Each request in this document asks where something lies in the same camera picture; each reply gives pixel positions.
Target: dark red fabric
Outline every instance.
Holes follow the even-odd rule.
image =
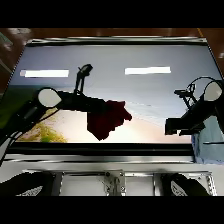
[[[87,130],[98,140],[106,139],[109,136],[109,132],[122,125],[124,120],[130,121],[132,119],[131,114],[124,108],[124,101],[109,100],[106,102],[106,105],[107,110],[103,114],[87,114]]]

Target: wooden surface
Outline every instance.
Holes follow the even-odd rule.
[[[0,28],[13,45],[0,42],[0,59],[13,70],[28,39],[78,36],[192,36],[205,37],[224,73],[223,28]],[[0,92],[9,74],[0,71]]]

